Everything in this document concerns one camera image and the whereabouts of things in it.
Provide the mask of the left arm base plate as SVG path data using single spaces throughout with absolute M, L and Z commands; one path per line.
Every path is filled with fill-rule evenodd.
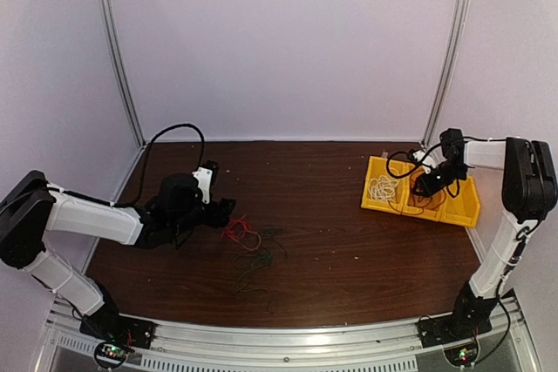
M 149 349 L 155 327 L 152 321 L 128 317 L 102 307 L 92 315 L 83 316 L 79 331 L 122 347 Z

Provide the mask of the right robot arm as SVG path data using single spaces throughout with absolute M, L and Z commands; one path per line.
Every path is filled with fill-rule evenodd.
M 517 137 L 475 139 L 450 128 L 427 151 L 412 151 L 411 161 L 424 168 L 414 190 L 431 197 L 474 168 L 502 171 L 503 212 L 490 250 L 480 267 L 459 291 L 447 331 L 467 337 L 489 319 L 508 276 L 538 226 L 557 204 L 557 178 L 548 143 Z

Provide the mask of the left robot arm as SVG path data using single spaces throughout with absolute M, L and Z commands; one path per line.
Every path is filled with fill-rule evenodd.
M 44 234 L 77 233 L 148 250 L 180 247 L 196 227 L 224 228 L 230 222 L 236 202 L 215 201 L 213 184 L 208 167 L 170 175 L 155 197 L 138 206 L 87 197 L 31 171 L 1 203 L 1 260 L 69 301 L 106 340 L 116 341 L 126 324 L 111 296 L 50 249 Z

